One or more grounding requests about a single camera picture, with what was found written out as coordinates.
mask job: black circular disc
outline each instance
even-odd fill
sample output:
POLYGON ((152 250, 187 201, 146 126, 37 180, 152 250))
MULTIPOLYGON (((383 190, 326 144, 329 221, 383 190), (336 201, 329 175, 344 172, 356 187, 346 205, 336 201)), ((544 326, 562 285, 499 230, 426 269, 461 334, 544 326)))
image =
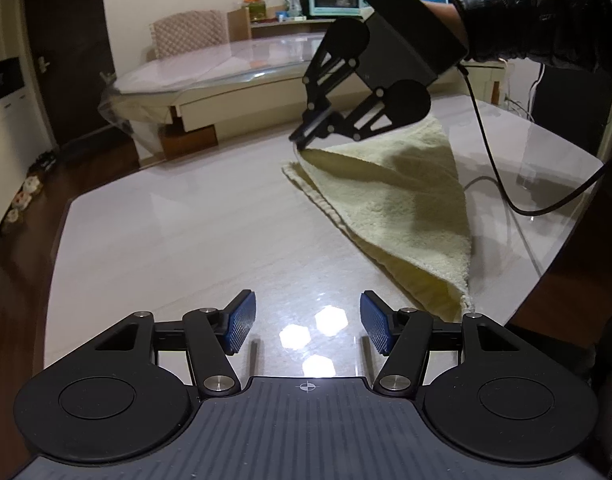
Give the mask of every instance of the black circular disc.
POLYGON ((428 386, 424 412, 434 430, 494 462, 536 464, 574 453, 595 425, 592 390, 549 360, 541 366, 520 352, 494 353, 499 357, 480 364, 473 357, 428 386))
POLYGON ((529 420, 552 408, 554 397, 543 384, 530 379, 505 377, 494 379, 480 388, 480 402, 491 413, 511 420, 529 420), (509 402, 523 398, 525 402, 509 402))
POLYGON ((60 404, 77 418, 108 418, 128 409, 135 399, 133 387, 112 377, 89 377, 69 384, 60 395, 60 404))
POLYGON ((15 419, 34 450, 64 462, 113 462, 179 430, 191 409, 184 384, 119 354, 98 352, 81 366, 57 362, 22 388, 15 419))
POLYGON ((417 123, 430 111, 430 94, 422 83, 403 79, 385 91, 386 116, 395 126, 417 123))
POLYGON ((368 46, 371 33, 363 22, 355 18, 338 18, 328 28, 323 43, 333 57, 357 58, 368 46))

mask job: metal screw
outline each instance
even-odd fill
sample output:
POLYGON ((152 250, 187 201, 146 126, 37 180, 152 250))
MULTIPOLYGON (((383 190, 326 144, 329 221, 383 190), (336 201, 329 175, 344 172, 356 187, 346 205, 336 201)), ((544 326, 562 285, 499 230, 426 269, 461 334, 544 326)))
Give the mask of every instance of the metal screw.
POLYGON ((380 379, 380 385, 386 390, 400 392, 410 386, 410 379, 403 375, 387 375, 380 379))
POLYGON ((225 392, 235 385, 235 381, 227 375, 214 375, 204 381, 204 387, 212 392, 225 392))

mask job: food jar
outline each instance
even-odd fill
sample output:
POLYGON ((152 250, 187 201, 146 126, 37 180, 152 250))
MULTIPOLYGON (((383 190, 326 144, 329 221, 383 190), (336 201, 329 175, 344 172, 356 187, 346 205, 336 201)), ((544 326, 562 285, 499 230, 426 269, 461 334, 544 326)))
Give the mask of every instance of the food jar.
POLYGON ((266 19, 266 2, 264 0, 244 0, 243 7, 248 7, 251 22, 266 19))

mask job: crosshair marking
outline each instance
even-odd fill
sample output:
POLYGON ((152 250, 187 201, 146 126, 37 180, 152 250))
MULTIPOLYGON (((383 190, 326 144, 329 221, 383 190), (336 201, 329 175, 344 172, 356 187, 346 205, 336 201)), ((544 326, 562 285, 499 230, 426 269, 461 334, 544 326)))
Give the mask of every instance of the crosshair marking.
POLYGON ((309 383, 308 381, 296 387, 299 388, 302 392, 307 393, 313 391, 315 388, 319 388, 319 386, 315 386, 313 383, 309 383))

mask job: jacket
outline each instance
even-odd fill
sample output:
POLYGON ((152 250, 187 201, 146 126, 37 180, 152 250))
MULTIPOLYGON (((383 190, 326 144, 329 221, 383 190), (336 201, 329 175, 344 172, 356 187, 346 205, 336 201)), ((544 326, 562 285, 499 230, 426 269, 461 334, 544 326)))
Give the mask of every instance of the jacket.
POLYGON ((451 0, 475 61, 528 57, 612 77, 612 0, 451 0))

